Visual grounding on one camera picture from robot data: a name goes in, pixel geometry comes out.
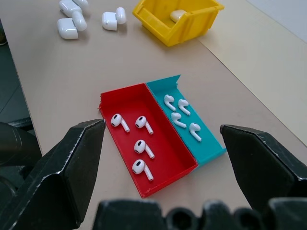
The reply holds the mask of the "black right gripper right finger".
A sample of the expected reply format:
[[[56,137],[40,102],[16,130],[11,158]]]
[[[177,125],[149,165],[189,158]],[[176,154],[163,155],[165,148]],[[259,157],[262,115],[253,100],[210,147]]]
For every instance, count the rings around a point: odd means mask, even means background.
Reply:
[[[271,134],[221,125],[236,181],[253,209],[275,197],[307,197],[307,166]]]

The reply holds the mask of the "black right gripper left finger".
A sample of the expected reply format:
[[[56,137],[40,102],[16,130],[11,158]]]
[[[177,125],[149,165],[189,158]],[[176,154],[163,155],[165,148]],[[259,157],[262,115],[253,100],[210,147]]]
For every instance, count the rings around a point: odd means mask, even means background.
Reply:
[[[103,119],[71,127],[0,208],[0,230],[74,230],[84,221],[94,190]]]

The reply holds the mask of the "white earbud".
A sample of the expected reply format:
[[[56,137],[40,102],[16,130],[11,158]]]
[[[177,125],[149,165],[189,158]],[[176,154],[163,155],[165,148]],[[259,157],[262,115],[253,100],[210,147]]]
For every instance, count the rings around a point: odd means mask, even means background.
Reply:
[[[173,111],[173,112],[175,112],[176,111],[176,108],[172,105],[172,103],[174,102],[174,97],[173,96],[171,96],[171,95],[169,95],[169,94],[166,94],[165,96],[164,96],[164,103],[165,103],[165,105],[171,110],[171,111]]]
[[[141,159],[138,159],[134,162],[132,170],[135,174],[141,174],[142,172],[145,172],[149,181],[152,181],[154,179],[151,171],[149,170],[149,167]]]
[[[189,126],[190,134],[198,141],[201,142],[201,137],[197,134],[201,130],[201,127],[196,123],[191,123]]]
[[[146,117],[143,116],[143,115],[137,118],[135,125],[136,125],[137,128],[146,127],[146,129],[147,129],[147,131],[150,135],[152,135],[154,133],[150,124],[148,123]]]
[[[111,118],[111,125],[114,126],[114,127],[122,125],[122,127],[125,130],[125,132],[127,132],[127,133],[130,132],[129,126],[127,125],[127,123],[125,122],[124,118],[120,114],[114,114],[112,116],[112,118]]]
[[[186,128],[187,125],[179,121],[179,119],[181,119],[181,118],[182,118],[182,116],[181,116],[180,113],[177,113],[177,112],[171,113],[171,119],[174,122],[174,124],[179,126],[179,127]]]
[[[186,115],[190,116],[191,112],[187,109],[187,107],[189,106],[189,103],[187,100],[185,99],[179,99],[178,101],[178,107],[179,109],[185,113]]]
[[[155,155],[153,154],[152,150],[150,149],[150,147],[146,144],[146,142],[142,139],[136,141],[135,145],[134,145],[134,151],[138,154],[143,153],[144,151],[146,151],[146,153],[148,154],[148,156],[150,157],[150,159],[154,159]]]

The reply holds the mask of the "white charging case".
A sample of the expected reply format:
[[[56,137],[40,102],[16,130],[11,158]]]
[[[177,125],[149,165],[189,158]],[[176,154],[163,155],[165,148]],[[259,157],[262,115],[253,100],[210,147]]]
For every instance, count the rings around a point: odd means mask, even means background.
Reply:
[[[74,11],[71,18],[62,18],[57,21],[60,37],[66,40],[78,39],[78,32],[87,28],[87,23],[80,11]]]
[[[185,10],[175,10],[170,13],[170,18],[175,23],[180,20],[180,18],[186,13]]]
[[[89,6],[88,0],[61,0],[59,2],[60,10],[69,18],[72,17],[73,12],[82,13]]]
[[[118,24],[127,22],[125,9],[118,7],[115,12],[104,12],[102,14],[102,26],[106,30],[116,31]]]

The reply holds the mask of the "yellow plastic bin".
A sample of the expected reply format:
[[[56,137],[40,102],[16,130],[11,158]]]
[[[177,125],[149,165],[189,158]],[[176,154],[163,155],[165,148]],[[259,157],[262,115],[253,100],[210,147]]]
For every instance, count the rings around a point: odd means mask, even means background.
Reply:
[[[133,15],[166,46],[205,35],[224,5],[216,0],[140,0]],[[170,18],[175,10],[186,13],[178,22]]]

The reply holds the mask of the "white closed charging case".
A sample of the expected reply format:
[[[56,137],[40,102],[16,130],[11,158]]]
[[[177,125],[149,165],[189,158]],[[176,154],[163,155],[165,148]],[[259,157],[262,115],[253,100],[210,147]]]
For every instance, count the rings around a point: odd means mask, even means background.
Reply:
[[[180,18],[186,13],[185,10],[175,10],[170,13],[170,18],[175,23],[180,20]]]

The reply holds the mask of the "teal box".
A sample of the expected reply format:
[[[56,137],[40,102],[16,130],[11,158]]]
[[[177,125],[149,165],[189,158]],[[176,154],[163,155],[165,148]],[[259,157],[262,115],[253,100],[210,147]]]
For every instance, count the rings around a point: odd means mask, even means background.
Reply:
[[[165,115],[174,126],[176,132],[179,134],[183,142],[188,147],[189,151],[198,163],[198,166],[203,166],[217,157],[223,155],[226,149],[222,147],[219,141],[215,138],[212,132],[208,129],[206,124],[198,116],[194,108],[191,106],[190,100],[181,93],[177,88],[177,81],[180,75],[167,77],[159,80],[147,82],[146,85],[155,97],[156,101],[164,111]],[[174,97],[172,105],[176,108],[177,113],[180,113],[182,118],[180,122],[187,125],[186,128],[179,127],[174,124],[171,119],[171,111],[164,103],[164,96],[169,94]],[[190,116],[183,113],[178,107],[179,99],[185,99],[188,101],[189,106],[187,109],[191,112]],[[196,123],[201,127],[201,130],[197,134],[201,137],[201,142],[198,142],[189,132],[189,126],[191,123]]]

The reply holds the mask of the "red tray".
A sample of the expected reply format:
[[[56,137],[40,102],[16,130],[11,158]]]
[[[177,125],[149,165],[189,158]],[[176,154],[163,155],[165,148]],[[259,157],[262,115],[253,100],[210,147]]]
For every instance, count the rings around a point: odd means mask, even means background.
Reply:
[[[142,198],[156,193],[197,167],[196,160],[146,84],[102,93],[99,110]],[[130,128],[129,133],[125,132],[122,125],[111,125],[114,114],[120,114],[124,118]],[[135,122],[142,115],[150,124],[152,135],[146,127],[136,127]],[[134,151],[134,145],[140,139],[150,147],[155,155],[154,159],[150,159],[146,151],[141,154]],[[152,181],[148,180],[145,172],[133,172],[132,166],[138,159],[149,167],[153,175]]]

